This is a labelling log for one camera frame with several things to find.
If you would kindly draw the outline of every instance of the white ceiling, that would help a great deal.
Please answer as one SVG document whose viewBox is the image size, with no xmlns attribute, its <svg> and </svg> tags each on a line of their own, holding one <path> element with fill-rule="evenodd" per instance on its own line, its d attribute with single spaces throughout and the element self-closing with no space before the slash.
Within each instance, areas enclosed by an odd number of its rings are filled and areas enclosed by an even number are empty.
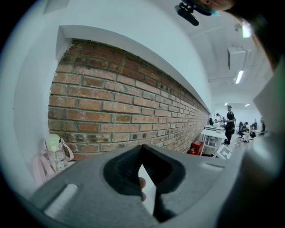
<svg viewBox="0 0 285 228">
<path fill-rule="evenodd" d="M 174 7 L 181 0 L 152 0 L 170 15 L 190 37 L 202 59 L 211 86 L 213 105 L 218 103 L 251 103 L 272 76 L 263 49 L 250 38 L 243 38 L 241 27 L 236 31 L 237 19 L 225 12 L 219 16 L 204 16 L 195 12 L 200 22 L 193 26 L 180 17 Z M 229 47 L 251 50 L 239 84 L 235 84 L 238 71 L 228 68 Z"/>
</svg>

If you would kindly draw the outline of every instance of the white wall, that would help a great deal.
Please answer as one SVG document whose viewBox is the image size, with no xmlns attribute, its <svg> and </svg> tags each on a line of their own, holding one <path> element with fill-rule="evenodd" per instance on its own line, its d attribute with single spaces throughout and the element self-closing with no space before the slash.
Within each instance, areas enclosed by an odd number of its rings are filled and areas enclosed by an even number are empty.
<svg viewBox="0 0 285 228">
<path fill-rule="evenodd" d="M 228 111 L 226 106 L 215 107 L 215 115 L 219 113 L 220 115 L 224 116 L 225 119 L 227 119 L 227 112 Z M 232 112 L 234 113 L 236 118 L 236 126 L 240 122 L 248 122 L 248 125 L 251 125 L 254 123 L 255 119 L 257 123 L 260 124 L 261 114 L 254 105 L 250 105 L 247 107 L 233 107 Z"/>
<path fill-rule="evenodd" d="M 139 56 L 145 47 L 143 58 L 156 60 L 158 67 L 173 73 L 211 109 L 207 75 L 194 46 L 184 31 L 152 3 L 71 0 L 68 7 L 45 14 L 46 3 L 38 1 L 18 23 L 0 59 L 0 162 L 15 191 L 29 197 L 36 189 L 30 175 L 31 158 L 48 133 L 49 89 L 58 61 L 70 42 L 59 26 L 89 26 L 92 32 L 88 34 L 94 41 L 97 36 L 102 38 L 99 31 L 108 30 L 106 40 L 115 42 L 119 36 L 116 46 L 129 48 Z"/>
</svg>

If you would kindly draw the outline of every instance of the air conditioning unit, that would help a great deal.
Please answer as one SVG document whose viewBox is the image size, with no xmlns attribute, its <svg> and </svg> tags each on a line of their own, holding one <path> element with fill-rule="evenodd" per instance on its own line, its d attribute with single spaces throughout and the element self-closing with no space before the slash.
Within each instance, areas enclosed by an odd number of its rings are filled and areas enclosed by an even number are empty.
<svg viewBox="0 0 285 228">
<path fill-rule="evenodd" d="M 228 68 L 231 71 L 240 71 L 244 68 L 246 51 L 242 47 L 228 48 Z"/>
</svg>

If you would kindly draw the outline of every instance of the ceiling light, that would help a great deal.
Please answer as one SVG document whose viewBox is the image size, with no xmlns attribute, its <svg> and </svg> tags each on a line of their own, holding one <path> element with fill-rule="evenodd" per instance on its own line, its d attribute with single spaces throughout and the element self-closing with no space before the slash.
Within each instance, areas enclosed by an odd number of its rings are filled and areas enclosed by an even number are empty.
<svg viewBox="0 0 285 228">
<path fill-rule="evenodd" d="M 248 26 L 245 25 L 242 26 L 242 36 L 243 38 L 249 38 L 251 36 L 250 29 Z"/>
<path fill-rule="evenodd" d="M 239 84 L 239 83 L 240 83 L 240 79 L 241 79 L 241 76 L 243 75 L 243 73 L 244 73 L 243 70 L 241 70 L 241 71 L 239 72 L 239 75 L 237 76 L 237 79 L 236 79 L 236 84 Z"/>
</svg>

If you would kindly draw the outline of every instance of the red box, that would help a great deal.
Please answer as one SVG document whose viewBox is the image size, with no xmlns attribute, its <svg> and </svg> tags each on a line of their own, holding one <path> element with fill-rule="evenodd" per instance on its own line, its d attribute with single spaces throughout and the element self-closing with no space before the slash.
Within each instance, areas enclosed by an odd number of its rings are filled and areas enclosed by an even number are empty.
<svg viewBox="0 0 285 228">
<path fill-rule="evenodd" d="M 200 155 L 201 152 L 202 152 L 202 148 L 203 148 L 203 142 L 201 142 L 201 141 L 194 141 L 194 142 L 192 142 L 191 148 L 187 152 L 187 154 Z"/>
</svg>

